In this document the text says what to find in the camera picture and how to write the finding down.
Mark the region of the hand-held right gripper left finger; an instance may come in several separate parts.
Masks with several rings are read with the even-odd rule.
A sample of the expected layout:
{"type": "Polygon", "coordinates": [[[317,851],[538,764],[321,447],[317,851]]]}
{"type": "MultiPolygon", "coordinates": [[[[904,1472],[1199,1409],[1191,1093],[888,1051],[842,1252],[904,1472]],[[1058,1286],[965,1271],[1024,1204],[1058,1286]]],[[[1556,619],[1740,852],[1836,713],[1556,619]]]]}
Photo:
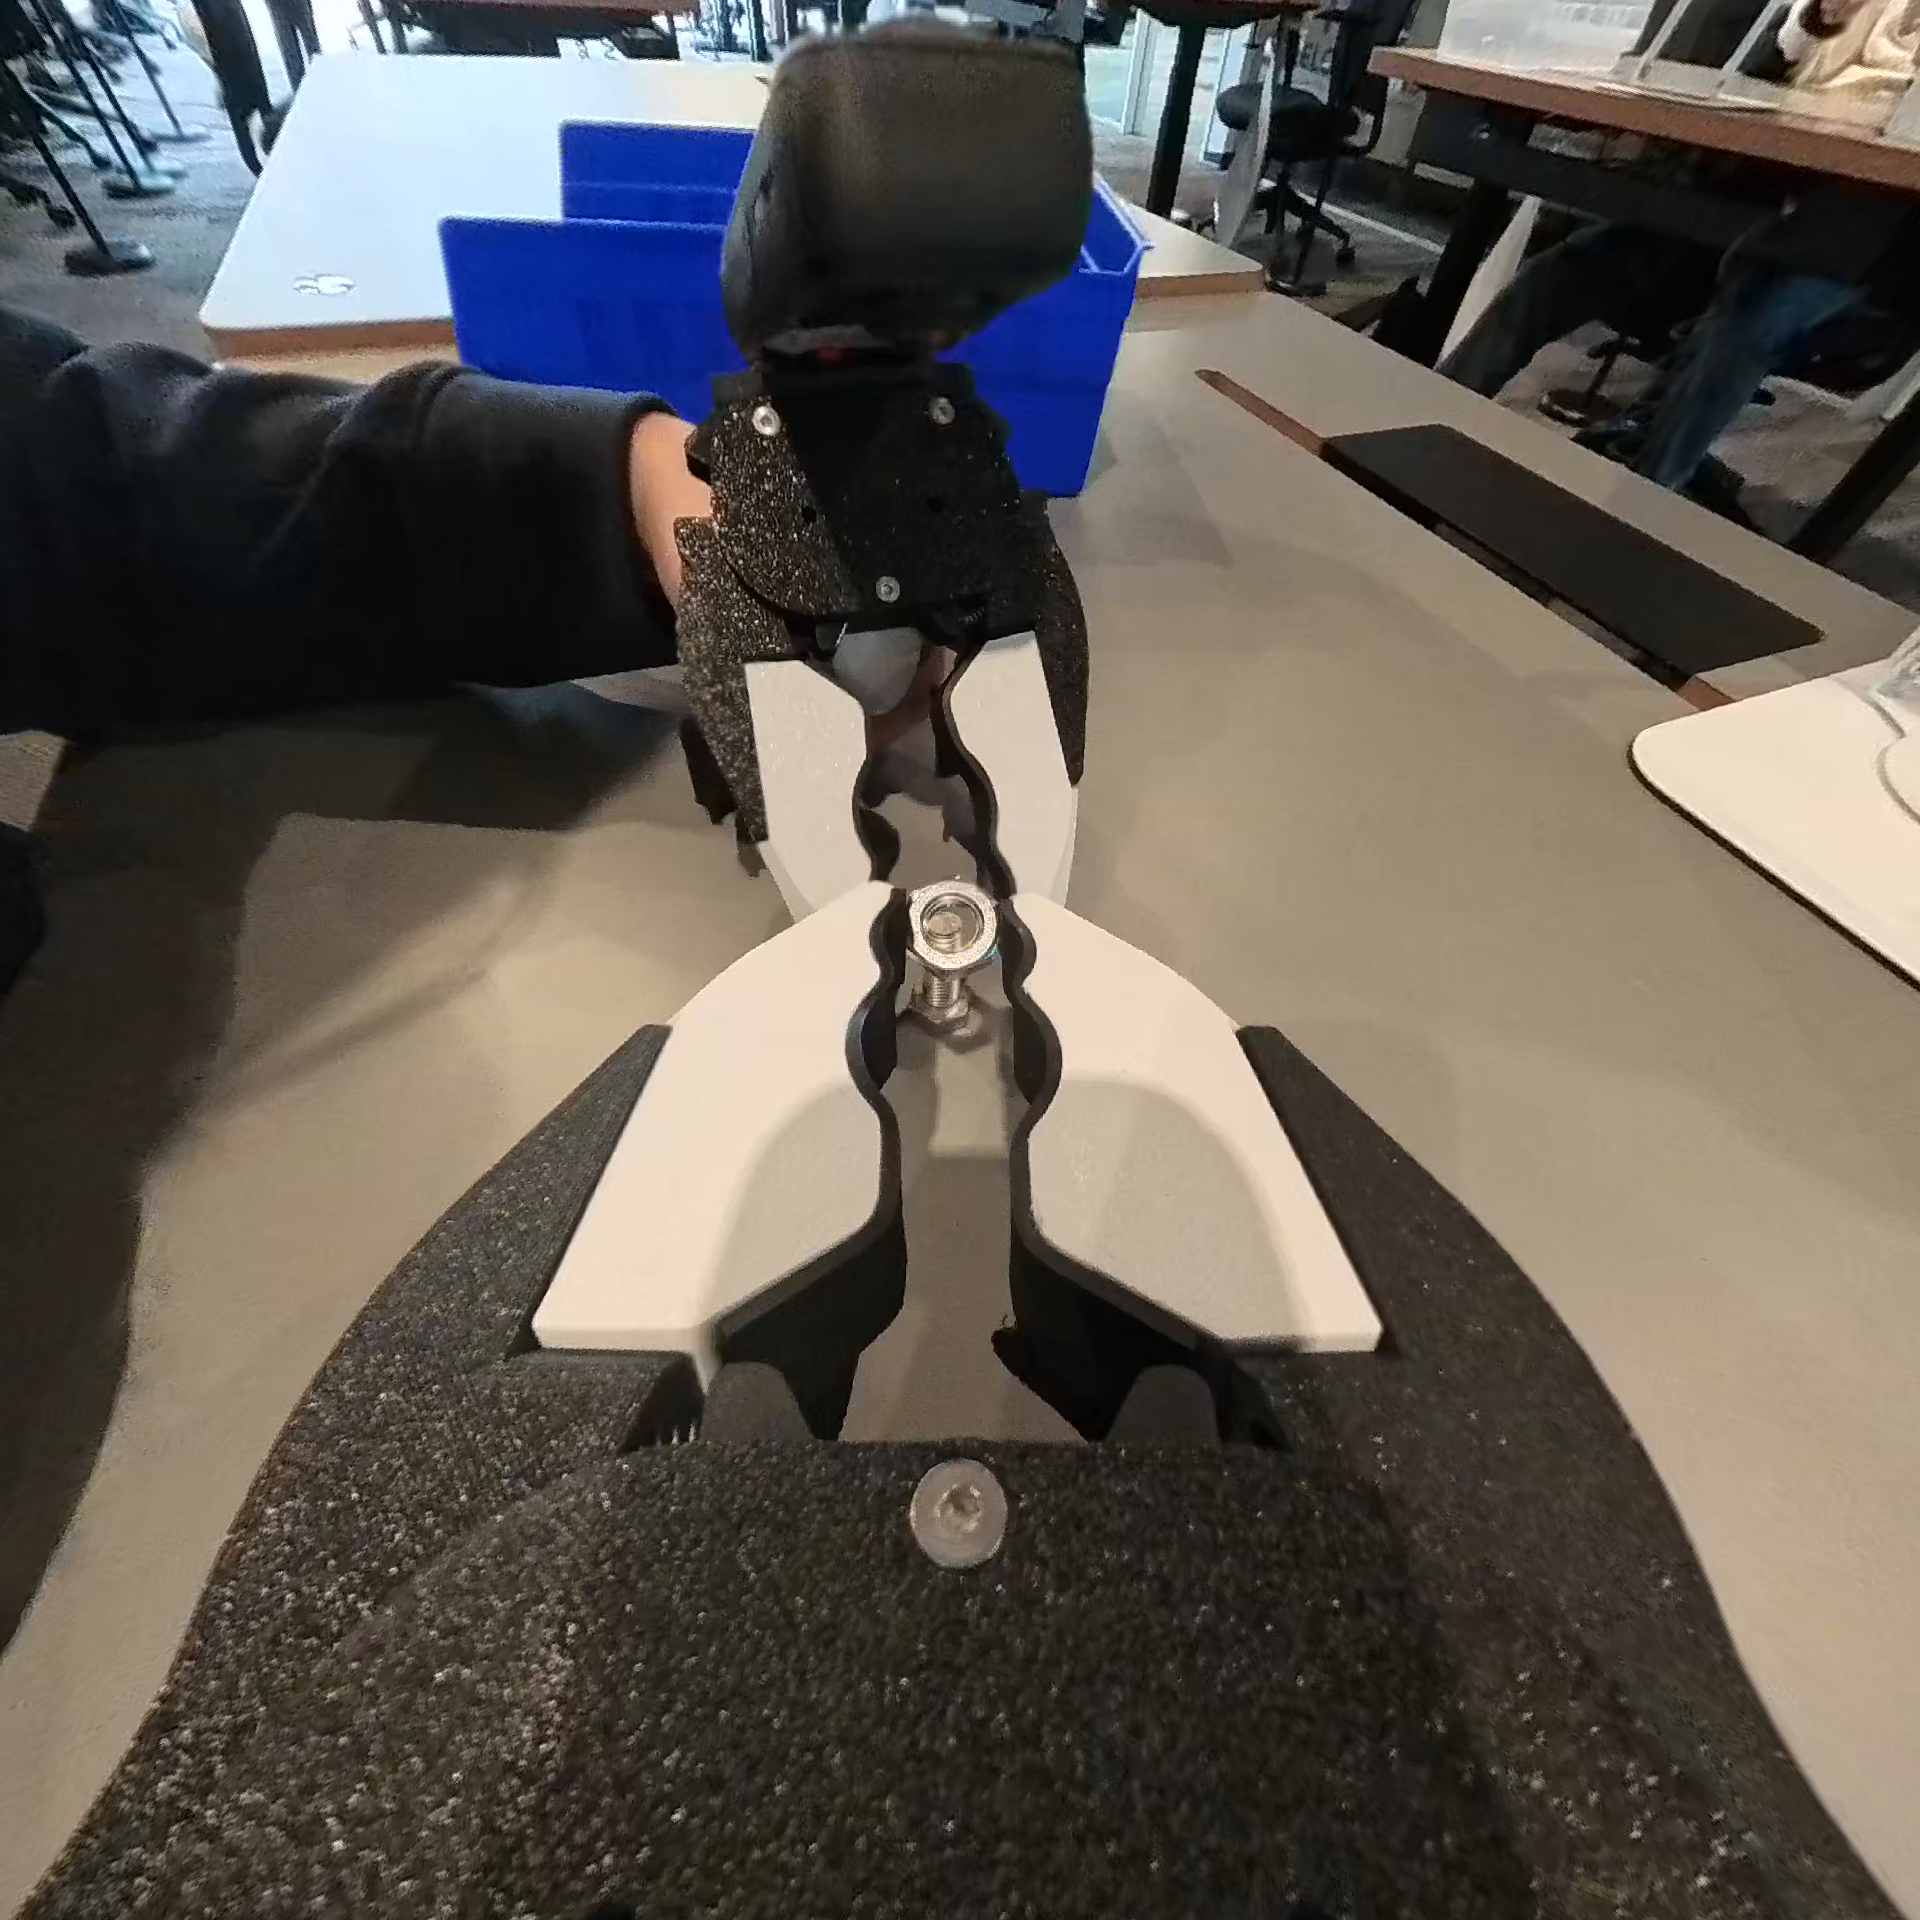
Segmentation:
{"type": "Polygon", "coordinates": [[[551,1352],[673,1352],[711,1377],[898,1223],[902,897],[869,879],[666,1024],[532,1311],[551,1352]]]}

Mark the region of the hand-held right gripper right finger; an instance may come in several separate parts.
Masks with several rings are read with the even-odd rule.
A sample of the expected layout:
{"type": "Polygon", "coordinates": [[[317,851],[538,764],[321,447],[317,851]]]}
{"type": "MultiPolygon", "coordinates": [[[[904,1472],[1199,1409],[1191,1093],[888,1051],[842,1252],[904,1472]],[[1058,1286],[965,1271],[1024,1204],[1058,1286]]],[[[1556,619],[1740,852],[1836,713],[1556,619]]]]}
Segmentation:
{"type": "Polygon", "coordinates": [[[1032,892],[1002,905],[1020,1115],[1010,1308],[1034,1387],[1376,1352],[1381,1313],[1237,1025],[1191,981],[1032,892]]]}

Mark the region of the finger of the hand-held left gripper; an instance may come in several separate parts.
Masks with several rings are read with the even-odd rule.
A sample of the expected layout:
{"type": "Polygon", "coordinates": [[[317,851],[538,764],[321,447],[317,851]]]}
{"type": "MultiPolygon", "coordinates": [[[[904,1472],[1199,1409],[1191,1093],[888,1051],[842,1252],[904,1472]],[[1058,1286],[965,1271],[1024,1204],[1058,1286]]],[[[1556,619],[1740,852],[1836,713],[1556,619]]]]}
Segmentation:
{"type": "Polygon", "coordinates": [[[764,828],[759,864],[802,920],[898,864],[898,832],[861,799],[869,715],[852,689],[804,660],[744,669],[764,828]]]}
{"type": "Polygon", "coordinates": [[[932,703],[935,760],[961,797],[951,836],[997,895],[1064,905],[1077,839],[1077,781],[1034,632],[986,639],[956,664],[932,703]]]}

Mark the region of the silver hex nut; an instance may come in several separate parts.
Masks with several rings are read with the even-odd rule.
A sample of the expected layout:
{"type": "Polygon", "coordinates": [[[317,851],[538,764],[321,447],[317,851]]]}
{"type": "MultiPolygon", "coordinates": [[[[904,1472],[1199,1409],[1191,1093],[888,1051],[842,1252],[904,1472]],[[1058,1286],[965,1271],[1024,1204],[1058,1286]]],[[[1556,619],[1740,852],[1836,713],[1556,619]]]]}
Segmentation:
{"type": "Polygon", "coordinates": [[[967,979],[998,948],[998,905],[967,879],[936,879],[904,900],[906,944],[928,976],[967,979]]]}

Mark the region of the person's left forearm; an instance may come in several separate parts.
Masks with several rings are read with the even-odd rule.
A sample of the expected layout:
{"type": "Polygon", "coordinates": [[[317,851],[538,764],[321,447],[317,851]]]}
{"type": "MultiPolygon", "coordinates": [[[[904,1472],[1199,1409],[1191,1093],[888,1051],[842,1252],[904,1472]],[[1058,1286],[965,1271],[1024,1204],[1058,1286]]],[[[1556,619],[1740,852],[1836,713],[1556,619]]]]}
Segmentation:
{"type": "Polygon", "coordinates": [[[72,744],[676,659],[648,396],[367,385],[4,311],[1,725],[72,744]]]}

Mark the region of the person's left hand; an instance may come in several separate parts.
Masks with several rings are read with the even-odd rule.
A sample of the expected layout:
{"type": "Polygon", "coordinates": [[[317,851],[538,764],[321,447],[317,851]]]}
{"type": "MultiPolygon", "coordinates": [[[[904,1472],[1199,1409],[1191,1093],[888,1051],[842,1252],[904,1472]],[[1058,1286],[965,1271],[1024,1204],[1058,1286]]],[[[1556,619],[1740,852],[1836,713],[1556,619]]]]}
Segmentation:
{"type": "Polygon", "coordinates": [[[682,595],[680,526],[712,513],[711,488],[688,464],[690,436],[688,421],[648,412],[633,421],[626,454],[630,526],[672,608],[682,595]]]}

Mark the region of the blue plastic bin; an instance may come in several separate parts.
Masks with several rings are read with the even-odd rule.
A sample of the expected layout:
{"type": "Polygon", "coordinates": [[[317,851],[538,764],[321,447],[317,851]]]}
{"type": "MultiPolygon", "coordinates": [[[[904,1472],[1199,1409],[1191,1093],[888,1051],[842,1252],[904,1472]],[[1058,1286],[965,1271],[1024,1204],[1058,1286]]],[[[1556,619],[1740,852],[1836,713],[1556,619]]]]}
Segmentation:
{"type": "Polygon", "coordinates": [[[727,228],[754,133],[567,121],[560,217],[593,223],[727,228]]]}
{"type": "MultiPolygon", "coordinates": [[[[439,246],[468,367],[648,393],[690,421],[711,408],[716,376],[744,367],[722,312],[718,227],[446,217],[439,246]]],[[[943,351],[1006,422],[1024,488],[1082,488],[1148,251],[1097,181],[1071,272],[943,351]]]]}

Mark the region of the black office chair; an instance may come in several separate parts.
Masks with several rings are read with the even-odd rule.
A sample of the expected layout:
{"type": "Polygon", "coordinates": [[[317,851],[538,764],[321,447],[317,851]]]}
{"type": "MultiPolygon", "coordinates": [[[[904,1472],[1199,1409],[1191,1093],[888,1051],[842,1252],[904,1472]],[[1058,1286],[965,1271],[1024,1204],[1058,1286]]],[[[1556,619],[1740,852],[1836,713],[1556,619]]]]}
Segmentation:
{"type": "Polygon", "coordinates": [[[1231,133],[1226,171],[1212,204],[1212,236],[1223,246],[1262,222],[1263,285],[1284,296],[1320,296],[1312,245],[1330,239],[1349,270],[1353,236],[1327,214],[1327,191],[1345,159],[1368,157],[1384,127],[1388,77],[1373,55],[1394,49],[1415,3],[1288,5],[1268,33],[1257,80],[1216,95],[1216,118],[1231,133]]]}

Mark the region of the black mat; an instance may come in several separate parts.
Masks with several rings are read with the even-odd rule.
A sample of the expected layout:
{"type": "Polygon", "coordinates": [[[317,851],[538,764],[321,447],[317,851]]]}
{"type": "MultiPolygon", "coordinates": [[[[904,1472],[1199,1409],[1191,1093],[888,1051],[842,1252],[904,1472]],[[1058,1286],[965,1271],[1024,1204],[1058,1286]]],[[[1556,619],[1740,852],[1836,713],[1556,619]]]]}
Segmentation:
{"type": "Polygon", "coordinates": [[[1822,643],[1816,624],[1449,425],[1332,436],[1318,456],[1537,604],[1582,616],[1671,689],[1822,643]]]}

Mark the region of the white tray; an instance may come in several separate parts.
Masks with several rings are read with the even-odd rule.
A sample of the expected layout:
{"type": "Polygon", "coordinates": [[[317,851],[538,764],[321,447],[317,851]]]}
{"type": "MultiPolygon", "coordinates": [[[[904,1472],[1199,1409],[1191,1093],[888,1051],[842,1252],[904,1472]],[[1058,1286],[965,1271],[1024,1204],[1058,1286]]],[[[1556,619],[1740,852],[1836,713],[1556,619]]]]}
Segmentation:
{"type": "Polygon", "coordinates": [[[1641,732],[1628,758],[1694,828],[1918,981],[1918,820],[1880,781],[1884,663],[1641,732]]]}

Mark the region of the person's dark jacket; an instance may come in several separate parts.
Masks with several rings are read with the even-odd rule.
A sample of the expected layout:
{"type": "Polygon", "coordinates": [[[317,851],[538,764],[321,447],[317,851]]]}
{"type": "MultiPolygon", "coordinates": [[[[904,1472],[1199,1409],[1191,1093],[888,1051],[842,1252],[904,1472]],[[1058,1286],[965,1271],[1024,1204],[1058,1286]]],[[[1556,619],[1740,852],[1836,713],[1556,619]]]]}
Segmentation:
{"type": "Polygon", "coordinates": [[[46,879],[48,856],[40,839],[26,828],[1,820],[1,1001],[46,941],[46,879]]]}

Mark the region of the black floor stand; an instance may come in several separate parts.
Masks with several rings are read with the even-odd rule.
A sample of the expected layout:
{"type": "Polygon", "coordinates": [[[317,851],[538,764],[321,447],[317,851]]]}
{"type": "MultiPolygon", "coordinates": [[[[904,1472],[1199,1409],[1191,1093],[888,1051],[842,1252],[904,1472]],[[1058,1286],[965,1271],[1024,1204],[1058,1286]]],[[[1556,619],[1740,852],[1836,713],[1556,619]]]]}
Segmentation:
{"type": "Polygon", "coordinates": [[[56,36],[61,61],[78,97],[102,134],[106,193],[118,201],[172,199],[185,168],[167,159],[156,133],[141,126],[113,75],[111,49],[102,49],[95,30],[81,20],[80,7],[46,5],[46,20],[56,36]]]}
{"type": "Polygon", "coordinates": [[[72,279],[120,279],[145,272],[153,251],[102,227],[80,191],[70,157],[98,152],[68,127],[56,108],[26,80],[36,40],[25,30],[4,27],[1,53],[1,193],[4,206],[36,209],[64,239],[64,272],[72,279]]]}

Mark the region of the clear glass container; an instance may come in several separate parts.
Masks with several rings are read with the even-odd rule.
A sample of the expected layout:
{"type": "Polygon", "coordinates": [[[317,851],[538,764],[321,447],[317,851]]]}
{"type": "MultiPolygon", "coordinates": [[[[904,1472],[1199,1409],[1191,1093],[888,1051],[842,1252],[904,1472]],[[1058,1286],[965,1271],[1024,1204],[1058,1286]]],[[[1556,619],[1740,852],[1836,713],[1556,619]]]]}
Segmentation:
{"type": "Polygon", "coordinates": [[[1864,689],[1890,729],[1878,776],[1898,807],[1918,820],[1918,630],[1884,663],[1864,689]]]}

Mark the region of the wooden desk with black legs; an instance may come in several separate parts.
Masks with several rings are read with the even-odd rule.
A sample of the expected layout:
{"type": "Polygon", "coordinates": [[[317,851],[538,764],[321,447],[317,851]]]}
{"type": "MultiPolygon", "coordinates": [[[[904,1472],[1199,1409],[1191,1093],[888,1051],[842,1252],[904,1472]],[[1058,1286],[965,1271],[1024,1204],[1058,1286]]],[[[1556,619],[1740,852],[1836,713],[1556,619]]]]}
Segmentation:
{"type": "MultiPolygon", "coordinates": [[[[1760,20],[1754,68],[1740,75],[1732,103],[1506,75],[1434,53],[1378,55],[1376,68],[1425,93],[1415,155],[1462,174],[1469,193],[1428,280],[1388,300],[1373,340],[1437,369],[1518,270],[1584,223],[1676,236],[1720,256],[1774,236],[1799,201],[1818,197],[1837,223],[1790,230],[1782,262],[1870,264],[1914,204],[1914,5],[1770,5],[1760,20]]],[[[1818,327],[1781,373],[1850,315],[1914,329],[1914,312],[1864,303],[1818,327]]],[[[1634,305],[1625,320],[1677,325],[1665,361],[1689,327],[1680,301],[1634,305]]]]}

